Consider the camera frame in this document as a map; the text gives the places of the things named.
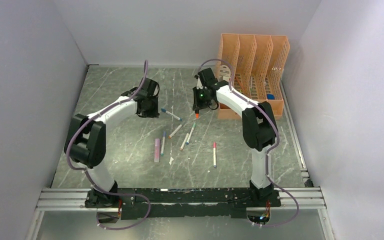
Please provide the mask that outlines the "blue capped white marker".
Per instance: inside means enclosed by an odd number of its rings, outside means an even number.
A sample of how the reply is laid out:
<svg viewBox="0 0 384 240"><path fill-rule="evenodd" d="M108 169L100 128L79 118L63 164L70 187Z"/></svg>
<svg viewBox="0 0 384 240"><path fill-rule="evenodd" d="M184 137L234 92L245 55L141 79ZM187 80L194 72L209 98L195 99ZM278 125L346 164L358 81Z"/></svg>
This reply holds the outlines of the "blue capped white marker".
<svg viewBox="0 0 384 240"><path fill-rule="evenodd" d="M163 113L165 113L165 114L167 114L167 115L173 117L174 119L176 119L176 120L178 120L178 121L182 121L182 120L183 120L181 117L179 117L179 116L175 115L174 113L172 113L172 112L166 110L165 108L161 108L161 111L162 111Z"/></svg>

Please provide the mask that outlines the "black orange highlighter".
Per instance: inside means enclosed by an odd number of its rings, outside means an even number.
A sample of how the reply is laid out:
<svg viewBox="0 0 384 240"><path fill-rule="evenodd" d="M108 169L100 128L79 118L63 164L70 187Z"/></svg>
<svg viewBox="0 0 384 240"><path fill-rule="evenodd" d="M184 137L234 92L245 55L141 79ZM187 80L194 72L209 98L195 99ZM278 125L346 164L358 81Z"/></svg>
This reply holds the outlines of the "black orange highlighter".
<svg viewBox="0 0 384 240"><path fill-rule="evenodd" d="M195 112L195 118L198 119L200 117L200 111L196 109L194 112Z"/></svg>

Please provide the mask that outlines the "red capped white marker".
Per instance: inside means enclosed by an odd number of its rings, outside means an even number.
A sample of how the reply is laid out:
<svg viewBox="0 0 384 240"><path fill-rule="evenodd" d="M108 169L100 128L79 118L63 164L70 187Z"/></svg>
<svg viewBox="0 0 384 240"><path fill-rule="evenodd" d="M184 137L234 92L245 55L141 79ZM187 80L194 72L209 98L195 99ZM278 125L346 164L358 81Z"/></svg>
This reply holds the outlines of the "red capped white marker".
<svg viewBox="0 0 384 240"><path fill-rule="evenodd" d="M212 145L212 163L213 163L213 167L216 168L217 167L217 143L216 142L213 142L213 145Z"/></svg>

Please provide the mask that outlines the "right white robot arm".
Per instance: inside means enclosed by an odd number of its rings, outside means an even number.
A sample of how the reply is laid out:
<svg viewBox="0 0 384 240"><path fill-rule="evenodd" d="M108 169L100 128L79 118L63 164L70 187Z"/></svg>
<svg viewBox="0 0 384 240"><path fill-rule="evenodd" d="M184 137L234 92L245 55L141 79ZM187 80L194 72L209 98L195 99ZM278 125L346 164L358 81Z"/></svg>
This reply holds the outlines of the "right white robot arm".
<svg viewBox="0 0 384 240"><path fill-rule="evenodd" d="M211 68L199 71L193 90L192 109L195 114L209 108L212 103L222 104L238 114L242 121L242 136L251 149L252 174L250 179L250 202L262 207L274 191L270 179L270 151L279 143L279 132L271 105L252 100L235 90L226 80L218 81Z"/></svg>

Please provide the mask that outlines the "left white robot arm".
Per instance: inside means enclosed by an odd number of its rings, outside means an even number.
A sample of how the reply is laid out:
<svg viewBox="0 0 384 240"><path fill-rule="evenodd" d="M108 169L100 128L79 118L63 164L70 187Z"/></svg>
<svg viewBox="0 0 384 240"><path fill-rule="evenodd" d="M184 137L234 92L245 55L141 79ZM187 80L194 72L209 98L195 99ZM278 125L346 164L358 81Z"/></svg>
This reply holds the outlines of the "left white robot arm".
<svg viewBox="0 0 384 240"><path fill-rule="evenodd" d="M159 92L159 83L144 77L139 86L123 92L103 109L72 117L63 152L68 166L84 172L92 185L85 202L88 208L112 208L118 203L118 184L104 163L107 135L128 117L158 118Z"/></svg>

